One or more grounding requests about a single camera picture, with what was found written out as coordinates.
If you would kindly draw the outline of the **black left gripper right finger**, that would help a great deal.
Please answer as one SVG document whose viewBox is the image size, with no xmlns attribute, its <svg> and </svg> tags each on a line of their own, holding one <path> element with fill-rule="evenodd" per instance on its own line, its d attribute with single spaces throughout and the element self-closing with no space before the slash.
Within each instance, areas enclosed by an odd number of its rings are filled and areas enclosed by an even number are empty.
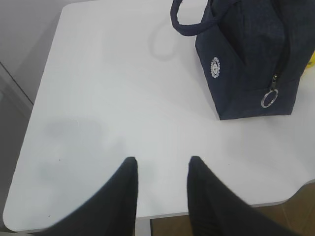
<svg viewBox="0 0 315 236">
<path fill-rule="evenodd" d="M 198 156 L 189 161 L 189 219 L 195 236 L 291 236 L 292 231 L 246 204 Z"/>
</svg>

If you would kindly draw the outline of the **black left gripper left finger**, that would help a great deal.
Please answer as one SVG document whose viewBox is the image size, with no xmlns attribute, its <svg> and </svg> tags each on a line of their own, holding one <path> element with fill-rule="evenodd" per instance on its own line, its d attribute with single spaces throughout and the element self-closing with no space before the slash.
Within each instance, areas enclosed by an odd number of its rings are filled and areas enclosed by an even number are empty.
<svg viewBox="0 0 315 236">
<path fill-rule="evenodd" d="M 37 236 L 131 236 L 138 199 L 138 164 L 126 158 L 83 205 Z"/>
</svg>

